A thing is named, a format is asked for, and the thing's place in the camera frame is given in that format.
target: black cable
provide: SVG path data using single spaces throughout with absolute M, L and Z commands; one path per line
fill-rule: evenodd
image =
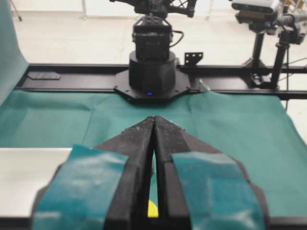
M 283 28 L 283 30 L 287 31 L 286 28 L 285 28 L 285 26 L 284 26 L 279 20 L 277 20 L 277 22 L 278 22 L 278 24 Z
M 294 75 L 294 73 L 289 74 L 289 76 L 284 77 L 284 78 L 280 78 L 279 81 L 283 81 L 286 80 L 287 78 L 291 77 L 292 75 Z
M 297 63 L 297 62 L 299 62 L 299 61 L 304 61 L 304 60 L 307 60 L 307 57 L 301 58 L 301 59 L 298 59 L 298 60 L 295 60 L 295 61 L 292 61 L 292 62 L 289 63 L 289 65 L 294 64 L 294 63 Z
M 166 19 L 163 19 L 163 21 L 164 21 L 166 24 L 170 25 L 170 23 L 169 23 Z M 171 47 L 174 47 L 174 46 L 177 45 L 179 42 L 181 42 L 181 40 L 182 40 L 183 37 L 184 37 L 184 33 L 183 33 L 182 31 L 173 30 L 172 32 L 173 32 L 173 33 L 176 33 L 176 34 L 181 34 L 181 37 L 179 38 L 179 40 L 178 40 L 176 43 L 170 45 L 170 46 L 169 46 L 170 48 L 171 48 Z
M 179 42 L 181 42 L 181 40 L 183 39 L 184 37 L 184 33 L 182 31 L 179 31 L 179 30 L 173 30 L 173 33 L 177 33 L 177 34 L 181 34 L 181 37 L 179 38 L 179 40 L 172 44 L 170 47 L 174 47 L 175 45 L 177 45 Z

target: tripod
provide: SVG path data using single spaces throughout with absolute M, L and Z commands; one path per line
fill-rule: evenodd
M 10 6 L 11 8 L 12 8 L 12 6 L 13 6 L 13 8 L 14 8 L 14 10 L 15 10 L 15 13 L 16 13 L 16 15 L 17 15 L 19 21 L 22 22 L 23 19 L 22 19 L 22 17 L 20 16 L 20 14 L 19 14 L 19 12 L 18 12 L 18 10 L 17 10 L 17 8 L 16 8 L 16 6 L 15 6 L 13 0 L 9 0 L 9 6 Z

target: camera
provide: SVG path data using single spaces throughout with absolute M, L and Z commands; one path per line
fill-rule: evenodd
M 142 17 L 133 26 L 136 57 L 140 60 L 167 60 L 172 38 L 172 26 L 152 14 Z
M 279 0 L 233 0 L 232 8 L 262 14 L 274 14 L 278 11 Z

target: mounting plate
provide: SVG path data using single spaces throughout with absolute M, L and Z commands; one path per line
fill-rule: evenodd
M 196 66 L 199 61 L 203 58 L 203 52 L 198 53 L 185 53 L 184 54 L 184 65 L 185 66 Z
M 116 75 L 115 90 L 121 92 L 132 99 L 146 100 L 146 101 L 168 101 L 173 97 L 179 96 L 185 92 L 190 91 L 191 85 L 189 76 L 180 70 L 176 69 L 176 83 L 175 86 L 166 92 L 142 92 L 134 89 L 129 85 L 129 70 L 118 73 Z

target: metal pole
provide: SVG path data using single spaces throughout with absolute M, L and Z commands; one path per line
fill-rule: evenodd
M 210 19 L 211 13 L 212 13 L 212 8 L 213 8 L 213 1 L 214 0 L 210 0 L 210 4 L 209 4 L 209 10 L 208 10 L 208 16 L 206 17 L 206 20 Z
M 87 19 L 86 2 L 82 0 L 83 19 Z
M 272 89 L 276 89 L 278 86 L 279 76 L 283 69 L 283 60 L 284 56 L 286 54 L 287 49 L 289 48 L 289 42 L 288 42 L 288 32 L 282 31 L 280 34 L 280 40 L 279 43 L 277 43 L 277 55 L 276 60 L 273 68 L 273 73 L 271 77 L 271 85 Z
M 19 12 L 18 12 L 18 10 L 17 10 L 17 8 L 16 8 L 16 6 L 15 6 L 15 4 L 14 4 L 14 2 L 13 2 L 13 0 L 9 0 L 9 3 L 13 6 L 13 8 L 14 8 L 14 10 L 15 10 L 15 13 L 17 14 L 17 16 L 18 16 L 18 19 L 19 19 L 19 21 L 23 21 L 23 19 L 22 19 L 22 17 L 19 15 Z
M 256 34 L 256 40 L 255 40 L 254 51 L 253 51 L 253 60 L 252 60 L 253 70 L 257 70 L 260 65 L 260 55 L 261 55 L 261 50 L 262 50 L 262 45 L 263 45 L 263 39 L 264 39 L 264 33 Z

